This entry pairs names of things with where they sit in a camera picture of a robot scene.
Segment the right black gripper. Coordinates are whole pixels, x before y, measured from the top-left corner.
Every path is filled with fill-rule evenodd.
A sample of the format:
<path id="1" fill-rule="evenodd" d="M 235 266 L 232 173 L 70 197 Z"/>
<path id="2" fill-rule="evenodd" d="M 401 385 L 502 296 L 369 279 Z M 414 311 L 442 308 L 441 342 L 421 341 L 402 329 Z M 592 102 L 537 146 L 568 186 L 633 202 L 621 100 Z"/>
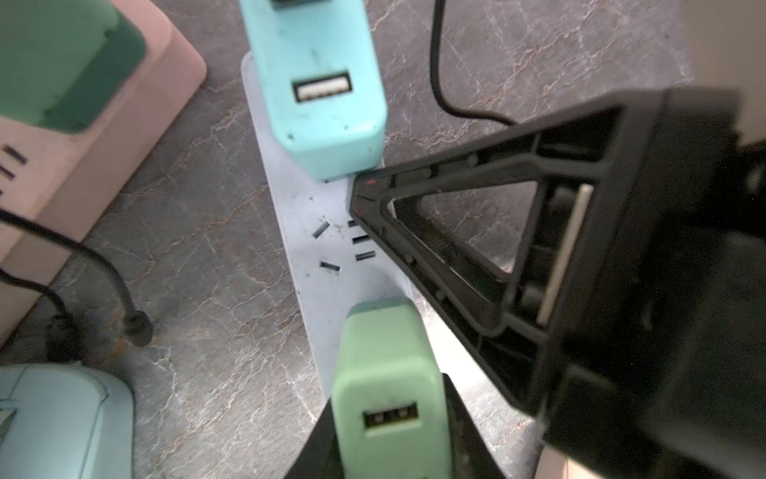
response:
<path id="1" fill-rule="evenodd" d="M 548 123 L 574 192 L 528 399 L 546 441 L 610 478 L 765 474 L 765 206 L 739 95 L 630 92 Z"/>

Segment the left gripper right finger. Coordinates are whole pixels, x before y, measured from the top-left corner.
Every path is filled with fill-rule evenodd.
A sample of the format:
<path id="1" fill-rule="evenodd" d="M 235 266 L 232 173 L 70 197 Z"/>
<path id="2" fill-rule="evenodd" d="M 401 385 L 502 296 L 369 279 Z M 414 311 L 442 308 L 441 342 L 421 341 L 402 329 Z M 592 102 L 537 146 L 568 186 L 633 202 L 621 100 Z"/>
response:
<path id="1" fill-rule="evenodd" d="M 503 471 L 485 444 L 453 381 L 446 373 L 442 377 L 452 447 L 452 477 L 503 479 Z"/>

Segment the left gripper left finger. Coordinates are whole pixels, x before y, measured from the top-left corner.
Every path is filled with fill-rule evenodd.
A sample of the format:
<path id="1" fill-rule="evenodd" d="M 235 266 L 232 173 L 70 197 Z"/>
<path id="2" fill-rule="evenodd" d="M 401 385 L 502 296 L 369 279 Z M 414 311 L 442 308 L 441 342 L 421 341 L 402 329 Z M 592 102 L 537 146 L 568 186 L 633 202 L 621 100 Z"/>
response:
<path id="1" fill-rule="evenodd" d="M 331 400 L 328 399 L 297 459 L 284 479 L 342 479 Z"/>

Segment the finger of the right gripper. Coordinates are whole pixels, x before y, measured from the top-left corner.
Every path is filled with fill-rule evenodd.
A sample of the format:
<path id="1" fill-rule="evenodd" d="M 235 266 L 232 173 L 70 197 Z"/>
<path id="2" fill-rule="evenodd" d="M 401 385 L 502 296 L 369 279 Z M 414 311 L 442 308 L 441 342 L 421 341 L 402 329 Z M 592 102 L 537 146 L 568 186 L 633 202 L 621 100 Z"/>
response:
<path id="1" fill-rule="evenodd" d="M 353 219 L 522 411 L 578 190 L 594 183 L 621 115 L 564 111 L 353 182 Z"/>

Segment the green charger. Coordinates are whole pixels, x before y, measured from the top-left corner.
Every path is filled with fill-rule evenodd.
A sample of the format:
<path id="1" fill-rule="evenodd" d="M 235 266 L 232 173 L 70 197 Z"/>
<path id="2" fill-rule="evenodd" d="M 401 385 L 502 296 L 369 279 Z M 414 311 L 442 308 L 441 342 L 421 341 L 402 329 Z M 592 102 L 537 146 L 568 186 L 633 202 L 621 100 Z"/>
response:
<path id="1" fill-rule="evenodd" d="M 452 477 L 445 384 L 411 299 L 349 311 L 330 400 L 345 477 Z"/>
<path id="2" fill-rule="evenodd" d="M 109 1 L 4 1 L 1 115 L 80 133 L 146 52 L 142 32 Z"/>

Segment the light blue power strip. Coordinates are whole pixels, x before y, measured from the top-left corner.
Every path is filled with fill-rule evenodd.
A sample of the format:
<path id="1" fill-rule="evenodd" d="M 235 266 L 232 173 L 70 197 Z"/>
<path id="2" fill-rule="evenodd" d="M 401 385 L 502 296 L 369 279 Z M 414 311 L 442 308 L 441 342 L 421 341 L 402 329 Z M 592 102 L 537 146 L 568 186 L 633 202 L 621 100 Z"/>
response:
<path id="1" fill-rule="evenodd" d="M 251 53 L 241 60 L 241 77 L 313 360 L 328 394 L 351 307 L 389 297 L 409 297 L 421 309 L 425 303 L 405 273 L 354 225 L 350 179 L 311 180 L 275 140 Z"/>

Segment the blue mouse right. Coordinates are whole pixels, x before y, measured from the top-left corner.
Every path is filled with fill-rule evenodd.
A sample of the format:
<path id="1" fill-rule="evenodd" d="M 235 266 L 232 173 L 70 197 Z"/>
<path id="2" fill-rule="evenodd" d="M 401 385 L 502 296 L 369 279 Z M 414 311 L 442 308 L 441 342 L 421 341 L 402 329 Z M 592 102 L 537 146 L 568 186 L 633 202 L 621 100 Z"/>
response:
<path id="1" fill-rule="evenodd" d="M 80 365 L 1 369 L 3 478 L 131 478 L 134 397 Z"/>

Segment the teal charger on blue strip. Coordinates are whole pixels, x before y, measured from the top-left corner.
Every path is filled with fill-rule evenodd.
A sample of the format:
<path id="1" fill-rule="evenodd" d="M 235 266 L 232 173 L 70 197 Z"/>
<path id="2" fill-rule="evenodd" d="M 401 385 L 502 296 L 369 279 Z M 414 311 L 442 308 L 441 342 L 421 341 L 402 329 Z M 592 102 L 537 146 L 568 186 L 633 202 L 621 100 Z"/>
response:
<path id="1" fill-rule="evenodd" d="M 271 133 L 313 180 L 376 167 L 387 102 L 365 4 L 239 4 Z"/>

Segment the pink power strip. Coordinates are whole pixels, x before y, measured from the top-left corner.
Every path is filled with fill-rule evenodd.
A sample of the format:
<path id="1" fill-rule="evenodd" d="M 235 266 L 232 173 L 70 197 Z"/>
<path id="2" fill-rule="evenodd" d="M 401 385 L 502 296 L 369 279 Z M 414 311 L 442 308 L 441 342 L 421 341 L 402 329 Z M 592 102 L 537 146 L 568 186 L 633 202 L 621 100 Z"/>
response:
<path id="1" fill-rule="evenodd" d="M 199 52 L 151 1 L 117 9 L 147 41 L 135 73 L 84 133 L 1 122 L 1 205 L 81 241 L 197 93 Z"/>

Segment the green charger on pink strip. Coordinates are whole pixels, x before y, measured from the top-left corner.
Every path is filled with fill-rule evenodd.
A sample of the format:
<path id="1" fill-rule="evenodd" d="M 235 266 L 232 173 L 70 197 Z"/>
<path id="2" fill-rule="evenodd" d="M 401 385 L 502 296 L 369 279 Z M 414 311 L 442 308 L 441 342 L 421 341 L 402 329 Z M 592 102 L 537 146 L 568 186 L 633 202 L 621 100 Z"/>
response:
<path id="1" fill-rule="evenodd" d="M 142 32 L 109 1 L 4 1 L 1 115 L 80 133 L 146 52 Z"/>

